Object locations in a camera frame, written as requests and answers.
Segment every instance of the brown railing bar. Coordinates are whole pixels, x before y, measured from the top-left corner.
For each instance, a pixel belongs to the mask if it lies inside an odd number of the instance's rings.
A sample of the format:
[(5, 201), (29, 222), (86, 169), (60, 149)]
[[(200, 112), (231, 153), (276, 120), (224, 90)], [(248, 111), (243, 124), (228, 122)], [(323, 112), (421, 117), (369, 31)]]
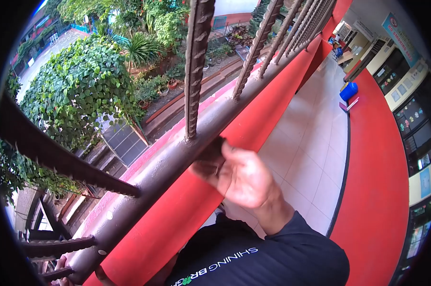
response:
[(292, 49), (295, 49), (295, 47), (297, 47), (297, 45), (302, 44), (301, 40), (303, 39), (303, 36), (304, 36), (306, 30), (309, 29), (309, 25), (310, 25), (312, 19), (314, 18), (315, 14), (317, 13), (322, 2), (324, 2), (324, 0), (317, 0), (317, 1), (318, 1), (318, 3), (316, 5), (313, 4), (314, 7), (311, 7), (311, 9), (309, 9), (305, 19), (303, 20), (303, 28), (301, 28), (298, 31), (296, 40), (293, 43), (291, 43), (290, 46), (288, 47), (287, 52), (286, 52), (286, 56), (288, 56), (290, 51)]
[(301, 37), (301, 39), (299, 39), (300, 43), (304, 42), (305, 39), (308, 39), (308, 37), (310, 37), (311, 33), (314, 31), (317, 24), (320, 22), (322, 15), (328, 9), (328, 6), (329, 6), (331, 0), (323, 0), (323, 2), (325, 2), (325, 5), (322, 8), (317, 7), (315, 12), (311, 16), (311, 19), (309, 21), (309, 27), (303, 33), (303, 36)]
[(55, 271), (48, 271), (46, 273), (42, 273), (41, 277), (44, 279), (45, 282), (52, 282), (57, 279), (62, 279), (64, 277), (70, 276), (70, 274), (74, 273), (74, 270), (71, 269), (71, 267), (64, 267), (63, 269), (55, 270)]
[(291, 56), (271, 66), (260, 81), (250, 81), (239, 101), (221, 96), (198, 116), (197, 134), (189, 143), (184, 136), (174, 136), (156, 152), (135, 175), (141, 197), (119, 197), (103, 208), (98, 219), (83, 235), (96, 235), (97, 245), (68, 254), (68, 265), (75, 270), (71, 281), (83, 284), (122, 238), (166, 192), (197, 156), (240, 114), (240, 112), (301, 52), (306, 41)]
[(252, 46), (249, 49), (249, 54), (247, 55), (247, 59), (242, 66), (241, 73), (236, 80), (236, 86), (233, 90), (233, 99), (236, 102), (239, 100), (239, 95), (242, 93), (242, 89), (247, 83), (247, 79), (250, 76), (250, 72), (252, 72), (253, 65), (257, 63), (260, 51), (263, 48), (266, 39), (268, 38), (271, 27), (276, 22), (276, 16), (279, 14), (283, 4), (284, 0), (272, 0), (266, 8), (266, 12), (263, 15), (263, 20), (260, 23), (260, 28), (258, 29)]
[(287, 35), (286, 40), (282, 44), (282, 46), (279, 50), (279, 53), (276, 56), (275, 65), (277, 65), (278, 62), (281, 60), (282, 55), (285, 53), (289, 44), (296, 39), (297, 31), (298, 31), (298, 29), (300, 29), (303, 26), (303, 23), (304, 23), (303, 20), (304, 20), (306, 13), (310, 9), (310, 7), (312, 5), (314, 5), (314, 3), (316, 3), (316, 1), (317, 0), (307, 0), (306, 4), (303, 7), (303, 10), (301, 10), (300, 15), (298, 16), (298, 19), (295, 22), (295, 25), (293, 25), (292, 30)]
[(0, 102), (0, 138), (20, 154), (70, 179), (131, 197), (140, 196), (137, 187), (97, 169), (52, 140), (20, 111), (6, 93)]
[(63, 241), (37, 241), (22, 242), (25, 255), (27, 257), (45, 257), (51, 255), (61, 255), (63, 253), (73, 252), (79, 249), (85, 249), (95, 245), (95, 237), (82, 237), (77, 239)]
[(201, 80), (215, 0), (191, 0), (187, 51), (185, 53), (185, 137), (196, 136)]
[(320, 17), (323, 13), (324, 13), (323, 9), (319, 9), (317, 12), (315, 12), (314, 17), (312, 17), (309, 20), (310, 24), (308, 25), (306, 30), (301, 35), (301, 38), (299, 39), (299, 44), (302, 44), (303, 42), (305, 42), (306, 40), (308, 40), (310, 38), (312, 32), (314, 31), (315, 26), (320, 21)]
[(278, 34), (276, 35), (276, 40), (271, 46), (271, 49), (266, 56), (266, 59), (264, 60), (260, 71), (258, 72), (258, 77), (263, 78), (263, 74), (265, 73), (266, 69), (268, 68), (268, 65), (270, 64), (270, 61), (272, 60), (275, 52), (279, 48), (279, 45), (281, 44), (282, 40), (287, 34), (287, 30), (289, 29), (290, 24), (292, 24), (292, 20), (295, 18), (296, 13), (298, 12), (299, 7), (303, 3), (304, 0), (296, 0), (293, 6), (290, 8), (289, 13), (287, 14), (284, 22), (282, 23), (281, 29), (279, 30)]

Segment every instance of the tree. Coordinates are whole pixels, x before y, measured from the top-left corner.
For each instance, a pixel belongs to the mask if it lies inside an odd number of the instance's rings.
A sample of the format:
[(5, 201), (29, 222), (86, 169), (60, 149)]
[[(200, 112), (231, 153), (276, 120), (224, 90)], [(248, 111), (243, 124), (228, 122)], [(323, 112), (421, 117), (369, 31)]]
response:
[(100, 0), (62, 0), (57, 6), (61, 18), (65, 22), (84, 22), (84, 16), (95, 16), (105, 19), (111, 11), (111, 2)]
[(51, 19), (59, 18), (60, 13), (57, 10), (58, 4), (61, 0), (48, 0), (47, 4), (44, 6), (44, 14), (49, 15)]

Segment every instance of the sign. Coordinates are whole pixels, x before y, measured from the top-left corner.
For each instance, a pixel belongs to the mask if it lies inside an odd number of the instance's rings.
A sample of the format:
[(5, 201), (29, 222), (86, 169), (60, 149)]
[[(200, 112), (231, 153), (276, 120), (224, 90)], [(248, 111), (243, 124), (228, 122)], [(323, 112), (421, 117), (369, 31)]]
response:
[(391, 36), (391, 38), (395, 41), (396, 45), (399, 47), (400, 51), (403, 53), (406, 58), (407, 63), (410, 67), (413, 67), (418, 59), (420, 58), (420, 54), (414, 48), (413, 44), (409, 37), (407, 37), (406, 33), (401, 29), (401, 26), (398, 24), (395, 16), (390, 13), (382, 24), (387, 33)]
[(367, 39), (372, 42), (374, 38), (377, 37), (372, 31), (370, 31), (367, 26), (365, 26), (361, 21), (357, 20), (353, 25), (353, 27), (357, 28)]

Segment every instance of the rebar baluster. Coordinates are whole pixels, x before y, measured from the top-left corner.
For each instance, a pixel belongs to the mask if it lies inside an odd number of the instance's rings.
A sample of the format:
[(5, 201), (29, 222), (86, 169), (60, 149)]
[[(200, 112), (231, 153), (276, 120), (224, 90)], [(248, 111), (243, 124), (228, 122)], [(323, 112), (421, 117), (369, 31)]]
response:
[(22, 242), (27, 257), (45, 257), (61, 255), (79, 249), (86, 249), (96, 244), (95, 237), (82, 237), (63, 241)]
[(298, 29), (302, 26), (303, 24), (303, 19), (307, 13), (307, 11), (310, 9), (310, 7), (316, 3), (317, 0), (307, 0), (306, 4), (303, 7), (303, 10), (301, 10), (300, 15), (298, 16), (298, 19), (295, 22), (295, 25), (293, 25), (292, 30), (290, 31), (290, 33), (288, 34), (286, 40), (284, 41), (284, 43), (282, 44), (279, 53), (277, 54), (276, 60), (275, 60), (275, 65), (277, 66), (277, 64), (279, 63), (279, 60), (282, 58), (282, 55), (285, 53), (287, 47), (289, 46), (290, 42), (292, 40), (295, 39), (296, 37), (296, 32), (298, 31)]
[(271, 49), (266, 56), (266, 59), (264, 60), (262, 67), (260, 68), (260, 71), (258, 72), (258, 77), (263, 78), (263, 74), (265, 73), (266, 69), (268, 68), (270, 61), (272, 60), (276, 50), (279, 48), (279, 45), (281, 44), (282, 40), (284, 39), (285, 35), (287, 34), (287, 30), (289, 29), (290, 24), (292, 23), (292, 20), (295, 18), (296, 13), (298, 12), (299, 7), (303, 3), (304, 0), (296, 0), (293, 4), (293, 7), (290, 8), (289, 13), (287, 14), (284, 22), (282, 23), (282, 27), (279, 30), (278, 34), (276, 35), (276, 40), (271, 46)]
[(185, 136), (196, 136), (201, 80), (215, 0), (190, 1), (189, 33), (185, 53)]
[(67, 267), (64, 267), (63, 269), (42, 273), (41, 277), (44, 279), (45, 282), (52, 282), (57, 279), (68, 277), (72, 273), (74, 273), (74, 270), (71, 269), (71, 267), (67, 266)]
[(302, 30), (302, 32), (300, 32), (298, 39), (295, 41), (292, 50), (295, 50), (300, 44), (304, 43), (304, 41), (307, 40), (307, 36), (309, 36), (309, 34), (314, 31), (314, 25), (318, 23), (317, 20), (319, 18), (319, 15), (322, 14), (323, 11), (325, 11), (325, 9), (321, 9), (320, 7), (322, 6), (322, 3), (328, 4), (328, 0), (320, 0), (319, 3), (317, 4), (317, 6), (315, 7), (314, 11), (312, 12), (308, 22), (306, 23), (306, 26), (304, 27), (304, 29)]
[(247, 79), (250, 76), (253, 65), (257, 62), (260, 51), (263, 48), (266, 39), (268, 38), (271, 27), (276, 22), (276, 16), (279, 14), (283, 4), (284, 0), (272, 0), (266, 8), (266, 12), (263, 15), (263, 20), (260, 23), (260, 27), (257, 31), (257, 34), (255, 35), (255, 39), (253, 40), (252, 46), (249, 49), (247, 59), (244, 62), (241, 73), (236, 81), (236, 86), (233, 91), (233, 99), (236, 102), (239, 100), (239, 96), (241, 95), (242, 90), (247, 83)]
[(111, 192), (139, 197), (140, 190), (88, 164), (39, 130), (4, 93), (0, 103), (0, 137), (20, 154), (54, 172)]

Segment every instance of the corridor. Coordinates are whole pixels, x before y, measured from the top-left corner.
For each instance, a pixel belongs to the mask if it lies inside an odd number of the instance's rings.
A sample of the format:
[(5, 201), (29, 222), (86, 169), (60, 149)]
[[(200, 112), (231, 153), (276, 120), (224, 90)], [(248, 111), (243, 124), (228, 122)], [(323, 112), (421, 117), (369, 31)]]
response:
[[(339, 107), (344, 76), (330, 53), (292, 98), (258, 152), (287, 202), (323, 235), (333, 218), (346, 165), (347, 115)], [(253, 213), (227, 200), (224, 204), (228, 217), (245, 221), (265, 236)], [(215, 219), (213, 213), (203, 226)]]

